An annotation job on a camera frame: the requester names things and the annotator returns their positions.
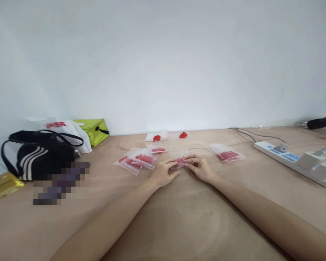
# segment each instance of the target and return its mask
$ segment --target green bag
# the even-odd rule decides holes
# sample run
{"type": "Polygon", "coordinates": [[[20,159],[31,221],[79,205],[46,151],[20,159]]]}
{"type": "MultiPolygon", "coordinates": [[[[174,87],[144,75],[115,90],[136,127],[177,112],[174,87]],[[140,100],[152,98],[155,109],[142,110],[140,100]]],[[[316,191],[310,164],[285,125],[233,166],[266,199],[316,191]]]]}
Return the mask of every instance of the green bag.
{"type": "Polygon", "coordinates": [[[109,136],[109,131],[104,119],[98,120],[75,120],[77,123],[84,123],[80,126],[87,133],[91,146],[96,146],[109,136]]]}

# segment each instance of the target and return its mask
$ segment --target black object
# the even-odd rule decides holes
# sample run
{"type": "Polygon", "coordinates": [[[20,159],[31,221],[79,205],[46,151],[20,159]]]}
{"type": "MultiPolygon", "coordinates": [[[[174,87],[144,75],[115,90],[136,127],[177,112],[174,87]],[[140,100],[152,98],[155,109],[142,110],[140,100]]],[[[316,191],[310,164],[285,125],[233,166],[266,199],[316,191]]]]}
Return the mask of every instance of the black object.
{"type": "Polygon", "coordinates": [[[99,129],[99,126],[97,126],[97,127],[95,128],[95,131],[101,131],[102,133],[110,134],[108,130],[101,130],[101,129],[99,129]]]}
{"type": "Polygon", "coordinates": [[[74,161],[74,148],[82,146],[83,139],[68,133],[56,133],[51,130],[26,131],[13,133],[1,146],[1,157],[7,169],[16,177],[25,181],[49,180],[49,175],[60,174],[61,169],[68,168],[74,161]],[[66,137],[81,141],[73,145],[66,137]],[[7,142],[23,144],[17,154],[17,169],[5,156],[4,147],[7,142]]]}
{"type": "Polygon", "coordinates": [[[326,127],[326,117],[316,120],[310,120],[307,122],[307,126],[309,129],[319,129],[326,127]]]}

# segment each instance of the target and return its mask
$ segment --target hand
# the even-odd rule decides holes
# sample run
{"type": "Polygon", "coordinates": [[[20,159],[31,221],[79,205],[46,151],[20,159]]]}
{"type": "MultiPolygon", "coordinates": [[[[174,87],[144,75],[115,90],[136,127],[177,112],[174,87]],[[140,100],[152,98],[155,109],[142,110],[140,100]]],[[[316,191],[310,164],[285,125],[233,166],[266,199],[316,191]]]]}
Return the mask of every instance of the hand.
{"type": "Polygon", "coordinates": [[[186,157],[185,166],[195,173],[195,175],[202,181],[210,183],[210,181],[217,176],[212,171],[205,158],[192,154],[186,157]]]}
{"type": "Polygon", "coordinates": [[[177,165],[177,161],[174,159],[167,159],[157,164],[155,170],[152,172],[149,180],[153,182],[158,188],[168,185],[174,178],[176,178],[180,171],[175,171],[168,174],[171,167],[177,165]]]}

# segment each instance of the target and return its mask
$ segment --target white wall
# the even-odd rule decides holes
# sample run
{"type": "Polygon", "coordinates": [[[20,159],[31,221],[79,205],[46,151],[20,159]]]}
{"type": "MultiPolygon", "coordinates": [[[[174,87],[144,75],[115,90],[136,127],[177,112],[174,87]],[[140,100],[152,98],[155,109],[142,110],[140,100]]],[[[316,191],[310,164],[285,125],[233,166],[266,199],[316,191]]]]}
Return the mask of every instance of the white wall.
{"type": "Polygon", "coordinates": [[[0,14],[47,94],[113,135],[326,116],[326,1],[0,0],[0,14]]]}
{"type": "MultiPolygon", "coordinates": [[[[36,130],[25,117],[58,117],[61,110],[48,97],[0,17],[0,148],[11,133],[23,129],[36,130]]],[[[1,156],[0,164],[1,174],[4,170],[1,156]]]]}

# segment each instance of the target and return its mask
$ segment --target red capsule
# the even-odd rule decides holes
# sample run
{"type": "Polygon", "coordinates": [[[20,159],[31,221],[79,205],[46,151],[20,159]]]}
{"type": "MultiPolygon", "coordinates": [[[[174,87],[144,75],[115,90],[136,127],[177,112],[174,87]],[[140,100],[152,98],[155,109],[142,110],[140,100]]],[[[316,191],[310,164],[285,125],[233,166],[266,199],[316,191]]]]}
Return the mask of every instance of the red capsule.
{"type": "Polygon", "coordinates": [[[128,156],[124,156],[123,158],[119,159],[118,162],[124,161],[128,156]]]}

